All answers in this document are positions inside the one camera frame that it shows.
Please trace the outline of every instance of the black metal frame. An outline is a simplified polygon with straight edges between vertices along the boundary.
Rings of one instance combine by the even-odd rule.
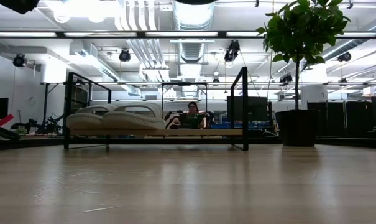
[[[100,85],[99,83],[96,83],[94,81],[91,81],[85,77],[82,77],[81,75],[78,75],[76,73],[70,72],[68,74],[68,80],[65,82],[66,85],[66,101],[65,101],[65,119],[63,120],[63,135],[65,137],[63,146],[64,148],[70,149],[69,146],[72,143],[87,143],[89,144],[90,142],[93,142],[92,139],[71,139],[70,138],[70,130],[66,127],[66,118],[71,115],[71,102],[72,102],[72,93],[73,93],[73,77],[78,77],[81,79],[86,80],[89,85],[90,85],[90,90],[92,89],[92,85],[97,85],[100,86],[106,90],[108,90],[108,103],[111,103],[111,98],[112,98],[112,92],[110,89],[106,88],[105,86]],[[236,87],[237,82],[242,78],[243,82],[243,115],[244,115],[244,124],[243,124],[243,132],[242,132],[242,138],[240,139],[234,139],[234,138],[229,138],[229,139],[189,139],[186,141],[186,139],[161,139],[161,140],[156,140],[156,139],[146,139],[144,142],[142,142],[141,139],[110,139],[110,136],[106,136],[106,139],[95,139],[96,144],[101,144],[105,142],[107,146],[107,150],[109,150],[109,144],[181,144],[183,142],[187,142],[187,144],[232,144],[234,147],[247,151],[249,150],[249,106],[248,106],[248,72],[247,72],[247,67],[242,67],[240,70],[238,76],[236,77],[236,80],[231,88],[231,95],[233,96],[233,89]],[[208,83],[162,83],[162,89],[164,88],[165,85],[204,85],[206,87],[206,94],[208,90]],[[243,147],[236,146],[235,144],[243,144]]]
[[[243,150],[248,151],[249,150],[249,81],[248,81],[248,71],[247,67],[242,67],[239,74],[237,75],[236,79],[234,80],[232,86],[231,86],[231,128],[235,128],[235,119],[234,119],[234,90],[239,82],[239,80],[242,78],[242,92],[243,92],[243,147],[236,146],[233,142],[232,145]]]
[[[63,142],[63,147],[65,149],[69,149],[69,145],[70,145],[70,130],[68,127],[66,127],[66,118],[71,115],[71,101],[72,101],[72,94],[73,94],[73,86],[75,85],[73,83],[73,78],[74,77],[78,77],[78,78],[81,78],[85,81],[87,81],[89,83],[89,98],[88,98],[88,102],[87,102],[87,105],[89,105],[90,101],[91,101],[91,90],[92,90],[92,85],[97,85],[101,88],[104,88],[105,90],[108,91],[108,103],[111,103],[112,101],[112,90],[109,89],[109,88],[106,88],[105,86],[102,86],[101,84],[99,83],[96,83],[86,77],[83,77],[79,74],[76,74],[74,72],[70,72],[68,74],[68,80],[66,81],[65,85],[66,85],[66,100],[65,100],[65,114],[64,114],[64,119],[63,119],[63,135],[65,137],[65,140]],[[109,140],[110,140],[110,136],[106,136],[106,146],[109,147]]]

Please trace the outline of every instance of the ceiling light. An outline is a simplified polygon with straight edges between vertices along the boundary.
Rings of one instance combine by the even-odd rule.
[[[258,35],[258,32],[227,32],[227,37],[263,37],[265,33]]]
[[[0,32],[0,37],[57,37],[54,32]]]
[[[216,37],[218,32],[146,32],[147,37]]]
[[[66,32],[65,37],[136,37],[136,32]]]
[[[376,37],[376,32],[345,32],[336,37]]]
[[[171,44],[213,44],[214,40],[170,40]]]

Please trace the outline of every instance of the black speaker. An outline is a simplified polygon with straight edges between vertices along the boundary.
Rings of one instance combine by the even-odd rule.
[[[0,0],[0,5],[5,6],[19,14],[25,14],[37,7],[40,0]]]

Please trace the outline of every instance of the spotlight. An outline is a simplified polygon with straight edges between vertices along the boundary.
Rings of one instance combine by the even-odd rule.
[[[238,56],[240,51],[240,44],[238,40],[232,40],[231,44],[227,48],[224,60],[225,62],[233,62]]]
[[[280,83],[282,83],[282,86],[285,86],[287,84],[289,84],[290,82],[293,81],[293,77],[291,74],[287,74],[287,75],[284,75],[282,77],[280,77]]]
[[[214,83],[219,83],[219,78],[214,78],[214,79],[213,79],[213,82],[214,82]]]
[[[120,61],[122,62],[129,62],[131,59],[131,55],[129,53],[129,49],[122,49],[120,56],[119,56]]]
[[[25,14],[37,7],[40,0],[0,0],[0,5],[5,6],[19,14]]]
[[[347,78],[341,78],[338,82],[339,82],[339,83],[347,83],[348,81],[347,81]]]
[[[337,61],[339,62],[348,62],[352,58],[352,55],[349,52],[343,53],[342,55],[338,56]]]
[[[24,54],[16,54],[16,57],[12,63],[15,67],[24,68],[27,65],[27,60]]]

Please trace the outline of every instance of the potted plant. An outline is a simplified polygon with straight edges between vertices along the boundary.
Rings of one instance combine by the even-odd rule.
[[[295,109],[276,113],[285,146],[314,146],[319,111],[298,109],[300,62],[303,61],[303,70],[307,65],[325,63],[321,56],[323,45],[335,45],[336,36],[343,34],[350,22],[338,8],[341,2],[297,0],[266,14],[272,17],[268,25],[257,29],[259,34],[265,34],[265,51],[271,49],[276,53],[273,62],[288,63],[292,59],[296,65]]]

